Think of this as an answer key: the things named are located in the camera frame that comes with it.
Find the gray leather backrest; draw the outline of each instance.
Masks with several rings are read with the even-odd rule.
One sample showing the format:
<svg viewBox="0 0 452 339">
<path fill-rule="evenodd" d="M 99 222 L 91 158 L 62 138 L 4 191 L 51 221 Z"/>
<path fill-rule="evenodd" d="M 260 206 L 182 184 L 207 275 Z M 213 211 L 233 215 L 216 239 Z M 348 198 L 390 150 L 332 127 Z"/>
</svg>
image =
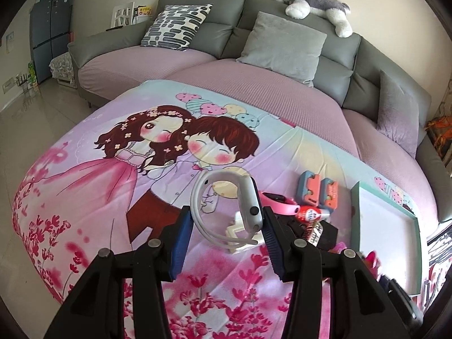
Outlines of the gray leather backrest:
<svg viewBox="0 0 452 339">
<path fill-rule="evenodd" d="M 354 110 L 377 122 L 380 100 L 380 71 L 393 78 L 406 94 L 417 100 L 419 125 L 425 125 L 432 98 L 401 67 L 364 38 L 361 39 L 355 70 L 343 108 Z"/>
<path fill-rule="evenodd" d="M 242 18 L 237 28 L 234 29 L 221 58 L 240 57 L 259 11 L 322 31 L 326 33 L 327 38 L 313 80 L 314 87 L 342 105 L 349 89 L 350 76 L 353 73 L 354 60 L 361 36 L 354 33 L 349 38 L 339 38 L 334 32 L 334 26 L 329 21 L 313 14 L 309 14 L 302 20 L 292 19 L 285 14 L 286 7 L 285 4 L 273 0 L 246 0 Z"/>
<path fill-rule="evenodd" d="M 237 26 L 245 0 L 159 0 L 154 18 L 166 5 L 212 4 L 206 20 L 199 27 L 189 48 L 220 58 L 233 27 Z"/>
</svg>

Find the tiled floor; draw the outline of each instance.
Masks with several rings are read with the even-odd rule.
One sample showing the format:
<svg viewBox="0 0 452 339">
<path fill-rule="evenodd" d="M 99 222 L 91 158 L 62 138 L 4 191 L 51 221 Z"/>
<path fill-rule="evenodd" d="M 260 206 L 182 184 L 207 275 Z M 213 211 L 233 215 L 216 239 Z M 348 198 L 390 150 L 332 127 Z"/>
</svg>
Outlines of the tiled floor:
<svg viewBox="0 0 452 339">
<path fill-rule="evenodd" d="M 36 273 L 11 223 L 11 204 L 33 162 L 91 114 L 77 91 L 46 80 L 0 113 L 0 296 L 30 339 L 41 339 L 59 304 Z"/>
</svg>

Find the plush dog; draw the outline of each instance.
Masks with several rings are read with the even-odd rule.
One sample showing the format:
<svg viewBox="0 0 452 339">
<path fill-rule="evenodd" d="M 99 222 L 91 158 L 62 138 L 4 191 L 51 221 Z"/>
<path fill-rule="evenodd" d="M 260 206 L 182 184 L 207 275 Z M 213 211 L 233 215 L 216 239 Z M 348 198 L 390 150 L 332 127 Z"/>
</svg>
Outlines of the plush dog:
<svg viewBox="0 0 452 339">
<path fill-rule="evenodd" d="M 352 27 L 346 14 L 350 13 L 349 5 L 338 0 L 275 0 L 288 4 L 286 15 L 294 19 L 304 19 L 310 12 L 327 18 L 335 27 L 336 34 L 341 38 L 350 37 Z"/>
</svg>

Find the bolt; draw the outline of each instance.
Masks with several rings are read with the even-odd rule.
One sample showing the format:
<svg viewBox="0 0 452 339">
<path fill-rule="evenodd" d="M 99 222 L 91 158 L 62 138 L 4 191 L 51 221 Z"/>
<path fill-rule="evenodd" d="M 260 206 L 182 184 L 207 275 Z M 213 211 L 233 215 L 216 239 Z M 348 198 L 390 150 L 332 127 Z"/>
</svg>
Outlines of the bolt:
<svg viewBox="0 0 452 339">
<path fill-rule="evenodd" d="M 306 242 L 305 240 L 298 238 L 295 241 L 293 241 L 293 244 L 297 247 L 306 247 L 308 245 L 308 242 Z"/>
<path fill-rule="evenodd" d="M 158 238 L 153 238 L 152 240 L 149 240 L 147 242 L 147 245 L 149 247 L 159 247 L 162 241 L 160 241 Z"/>
<path fill-rule="evenodd" d="M 101 258 L 106 258 L 108 255 L 110 255 L 110 249 L 103 247 L 98 251 L 97 255 Z"/>
<path fill-rule="evenodd" d="M 347 256 L 348 258 L 354 258 L 356 256 L 356 252 L 354 252 L 351 249 L 346 249 L 344 251 L 344 255 Z"/>
</svg>

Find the refrigerator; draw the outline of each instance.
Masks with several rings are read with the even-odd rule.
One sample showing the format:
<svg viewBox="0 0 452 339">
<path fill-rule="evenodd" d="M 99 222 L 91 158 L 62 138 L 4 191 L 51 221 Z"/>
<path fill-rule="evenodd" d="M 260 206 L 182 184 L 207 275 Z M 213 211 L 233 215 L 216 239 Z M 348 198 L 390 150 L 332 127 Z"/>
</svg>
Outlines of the refrigerator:
<svg viewBox="0 0 452 339">
<path fill-rule="evenodd" d="M 38 83 L 51 77 L 49 63 L 67 52 L 70 0 L 40 0 L 30 12 L 30 49 Z"/>
</svg>

